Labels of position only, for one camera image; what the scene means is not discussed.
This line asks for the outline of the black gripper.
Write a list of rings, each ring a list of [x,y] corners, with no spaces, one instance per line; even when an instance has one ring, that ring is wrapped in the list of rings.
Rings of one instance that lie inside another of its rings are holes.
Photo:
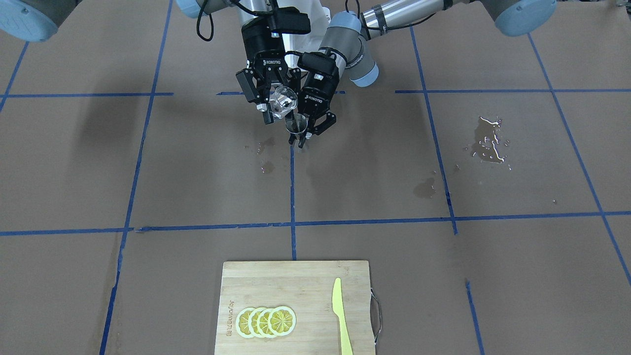
[[[321,135],[337,122],[337,115],[327,111],[340,83],[339,71],[338,68],[330,74],[310,71],[302,88],[300,68],[289,68],[281,74],[279,85],[290,87],[298,95],[298,113],[309,118],[307,124],[288,124],[289,144],[297,142],[298,148],[303,148],[307,140]],[[323,120],[318,123],[316,119],[320,117]]]
[[[255,104],[264,124],[274,122],[270,108],[273,83],[287,81],[281,36],[273,36],[268,20],[251,20],[242,27],[246,68],[235,74],[246,101]]]

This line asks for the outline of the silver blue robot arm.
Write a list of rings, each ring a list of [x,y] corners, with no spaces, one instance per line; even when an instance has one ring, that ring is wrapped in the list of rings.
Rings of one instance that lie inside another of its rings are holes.
[[[3,0],[1,29],[27,42],[45,42],[79,6],[78,0]],[[228,7],[240,15],[241,33],[246,51],[246,69],[237,74],[246,100],[257,106],[267,124],[276,120],[290,123],[295,119],[300,81],[298,70],[285,61],[283,36],[311,33],[308,14],[297,7],[281,6],[277,0],[179,0],[183,14],[196,18],[197,35],[203,36],[203,18]]]
[[[361,13],[334,14],[316,50],[295,54],[297,67],[307,75],[304,85],[295,90],[296,111],[285,119],[289,144],[303,147],[309,137],[336,123],[330,105],[343,76],[357,87],[376,81],[379,67],[369,50],[370,40],[419,25],[456,4],[456,0],[390,0]]]

